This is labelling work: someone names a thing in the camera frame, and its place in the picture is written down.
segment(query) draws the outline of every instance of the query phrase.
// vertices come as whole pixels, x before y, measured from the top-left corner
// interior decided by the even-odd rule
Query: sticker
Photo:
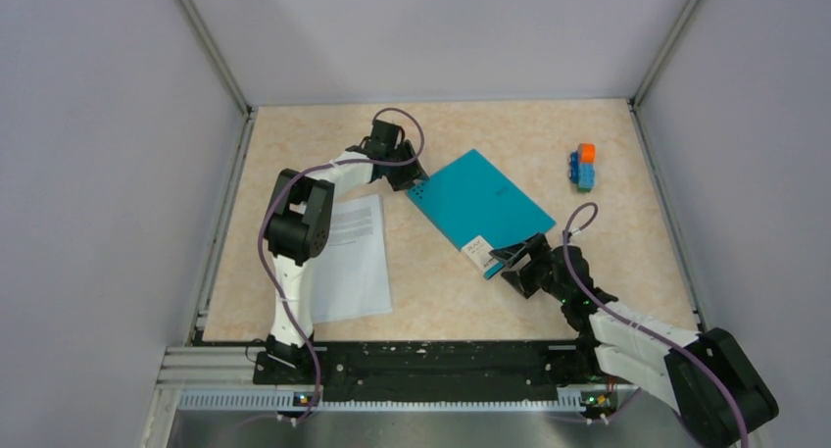
[[[467,256],[467,259],[483,274],[499,263],[491,257],[490,251],[492,250],[491,244],[481,235],[473,237],[473,240],[462,247],[462,252]]]

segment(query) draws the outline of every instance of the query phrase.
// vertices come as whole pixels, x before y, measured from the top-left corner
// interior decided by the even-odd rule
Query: stacked blocks
[[[586,193],[595,186],[595,145],[582,143],[568,156],[568,178],[577,191]]]

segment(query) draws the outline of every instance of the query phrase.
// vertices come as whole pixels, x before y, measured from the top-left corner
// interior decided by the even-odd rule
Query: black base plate
[[[603,377],[584,357],[591,349],[576,340],[318,342],[315,348],[330,402],[556,400],[557,386]],[[298,367],[306,370],[260,352],[254,384],[314,384],[308,362]]]

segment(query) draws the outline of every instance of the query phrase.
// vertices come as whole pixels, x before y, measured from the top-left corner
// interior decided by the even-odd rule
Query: blue lego brick
[[[595,186],[595,168],[591,164],[577,166],[577,188],[591,190]]]
[[[568,178],[571,180],[572,183],[577,183],[579,180],[579,169],[578,169],[578,162],[577,162],[577,151],[571,153],[568,156]]]

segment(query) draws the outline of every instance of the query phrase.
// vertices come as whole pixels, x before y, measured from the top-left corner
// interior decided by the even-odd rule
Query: white wall
[[[0,16],[0,446],[135,446],[240,117],[173,0]]]
[[[686,0],[195,0],[249,102],[628,97]]]
[[[643,108],[711,325],[827,446],[831,0],[706,0]]]

